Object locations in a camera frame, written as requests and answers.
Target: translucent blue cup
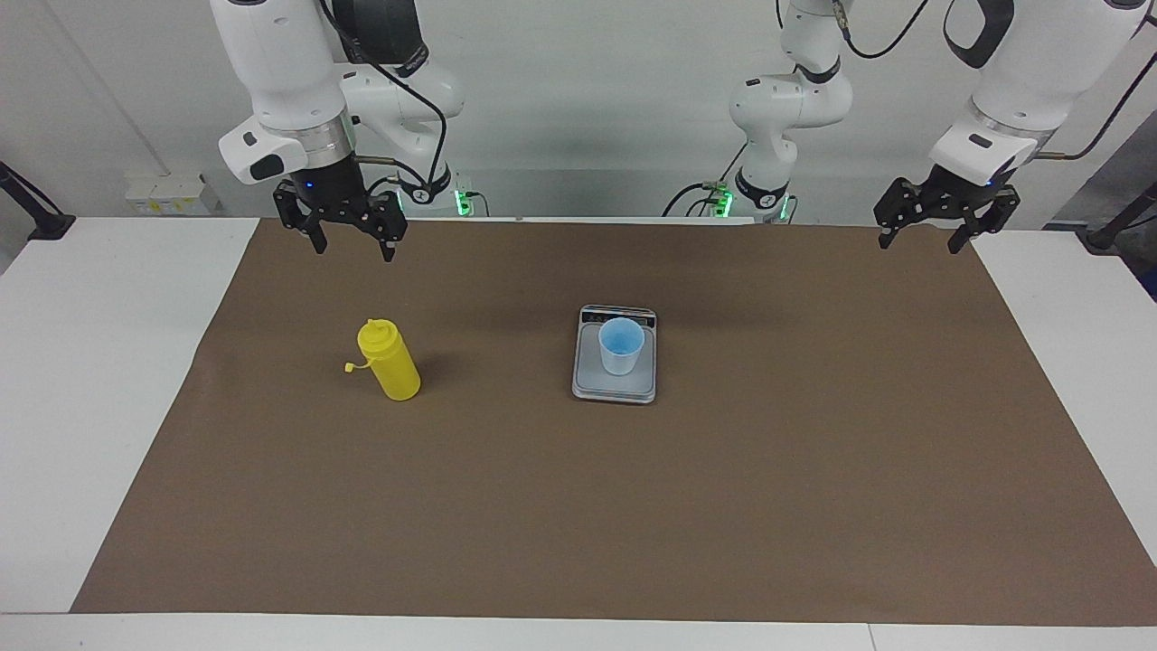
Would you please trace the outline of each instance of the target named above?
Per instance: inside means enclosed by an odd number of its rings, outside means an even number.
[[[643,350],[642,325],[631,318],[612,318],[598,331],[603,369],[611,376],[626,376],[635,370]]]

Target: brown paper mat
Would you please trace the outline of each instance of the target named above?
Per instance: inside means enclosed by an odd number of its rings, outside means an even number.
[[[73,612],[1157,624],[1154,569],[946,234],[258,228]],[[650,407],[578,308],[659,315]],[[342,373],[396,319],[408,404]]]

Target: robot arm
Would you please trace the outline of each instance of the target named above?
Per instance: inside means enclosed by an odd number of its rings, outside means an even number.
[[[1151,0],[978,2],[985,27],[975,43],[964,47],[946,31],[945,38],[960,60],[981,71],[980,84],[965,114],[933,147],[928,179],[918,185],[898,178],[876,205],[883,247],[901,228],[926,219],[964,220],[949,242],[952,252],[974,235],[1001,230],[1020,202],[1009,178],[1108,69]]]
[[[759,215],[780,213],[791,180],[797,150],[784,132],[835,124],[852,110],[852,83],[840,69],[842,45],[831,0],[791,0],[781,46],[795,71],[750,79],[731,95],[731,119],[747,136],[735,184]]]
[[[399,167],[440,175],[397,179],[411,200],[429,205],[452,179],[444,161],[434,164],[440,134],[422,124],[442,116],[368,66],[336,66],[325,38],[329,9],[319,1],[211,0],[226,52],[253,102],[253,116],[221,139],[221,155],[244,183],[289,175],[274,202],[286,228],[309,236],[317,252],[326,247],[320,222],[348,223],[376,238],[389,261],[406,230],[401,200],[395,192],[367,192],[354,123],[366,123],[393,145],[391,153],[406,156],[410,165]],[[427,65],[413,0],[333,3],[352,61],[370,56],[398,66],[395,73],[410,80],[408,88],[445,102],[445,118],[462,111],[454,77]]]

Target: table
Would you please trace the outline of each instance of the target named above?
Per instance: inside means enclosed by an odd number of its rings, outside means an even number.
[[[255,225],[246,219],[82,220],[62,242],[31,244],[0,278],[7,432],[0,439],[0,612],[68,609]],[[1123,265],[1085,254],[1067,234],[1005,232],[977,247],[1155,557],[1157,405],[1149,397],[1157,385],[1157,306]],[[1101,341],[1112,346],[1085,346]],[[186,637],[196,630],[201,637]],[[399,649],[415,648],[414,641],[433,649],[469,638],[478,649],[904,650],[951,641],[960,649],[1018,649],[1057,648],[1057,635],[1071,649],[1157,646],[1150,629],[59,614],[3,615],[0,646],[75,646],[87,637],[145,648],[180,637],[191,649],[243,648],[268,631],[301,648],[311,639],[353,648],[391,639]]]

